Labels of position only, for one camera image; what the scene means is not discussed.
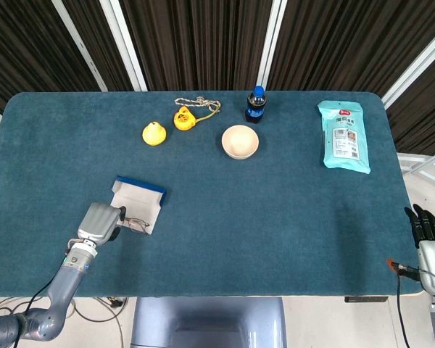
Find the bowl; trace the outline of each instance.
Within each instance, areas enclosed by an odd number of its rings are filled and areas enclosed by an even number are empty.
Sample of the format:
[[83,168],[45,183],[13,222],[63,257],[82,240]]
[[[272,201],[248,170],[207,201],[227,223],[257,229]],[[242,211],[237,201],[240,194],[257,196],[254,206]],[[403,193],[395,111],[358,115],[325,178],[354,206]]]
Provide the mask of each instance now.
[[235,160],[245,160],[250,157],[260,144],[256,132],[245,125],[233,125],[227,128],[222,142],[225,153]]

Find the snack bag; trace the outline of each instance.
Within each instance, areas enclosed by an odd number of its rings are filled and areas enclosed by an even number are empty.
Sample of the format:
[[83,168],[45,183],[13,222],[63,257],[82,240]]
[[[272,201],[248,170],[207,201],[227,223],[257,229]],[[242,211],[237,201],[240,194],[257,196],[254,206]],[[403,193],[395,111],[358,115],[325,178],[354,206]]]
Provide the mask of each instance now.
[[324,165],[369,174],[361,105],[352,101],[324,100],[318,108],[324,133]]

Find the yellow rubber duck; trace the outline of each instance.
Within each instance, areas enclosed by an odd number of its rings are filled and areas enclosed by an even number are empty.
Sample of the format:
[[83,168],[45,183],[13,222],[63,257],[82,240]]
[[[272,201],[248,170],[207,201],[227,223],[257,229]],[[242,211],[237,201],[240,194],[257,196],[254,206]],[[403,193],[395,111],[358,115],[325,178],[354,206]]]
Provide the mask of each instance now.
[[142,138],[148,145],[160,145],[166,139],[166,130],[159,122],[153,121],[144,128]]

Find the yellow toy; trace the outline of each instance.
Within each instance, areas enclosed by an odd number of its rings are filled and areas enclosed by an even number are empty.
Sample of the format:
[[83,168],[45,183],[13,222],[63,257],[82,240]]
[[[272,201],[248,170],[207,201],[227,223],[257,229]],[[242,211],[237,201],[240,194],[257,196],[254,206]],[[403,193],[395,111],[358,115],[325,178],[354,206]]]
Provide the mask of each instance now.
[[166,130],[158,122],[150,122],[142,132],[142,138],[151,146],[160,145],[166,139]]
[[[174,125],[181,131],[188,131],[193,128],[198,122],[206,120],[220,111],[220,102],[217,100],[206,100],[204,97],[199,96],[196,100],[185,98],[177,98],[174,101],[177,105],[182,105],[179,111],[174,115]],[[208,116],[195,118],[194,114],[190,112],[188,107],[208,107],[211,113]]]

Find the plastic bottle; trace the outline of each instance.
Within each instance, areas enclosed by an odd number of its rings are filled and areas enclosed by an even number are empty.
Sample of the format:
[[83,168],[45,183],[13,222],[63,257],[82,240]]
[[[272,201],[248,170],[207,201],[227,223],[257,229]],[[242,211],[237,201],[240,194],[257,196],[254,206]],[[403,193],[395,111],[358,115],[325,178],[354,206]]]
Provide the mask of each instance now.
[[264,88],[262,86],[254,87],[253,93],[246,99],[245,119],[247,122],[258,123],[261,121],[267,100]]

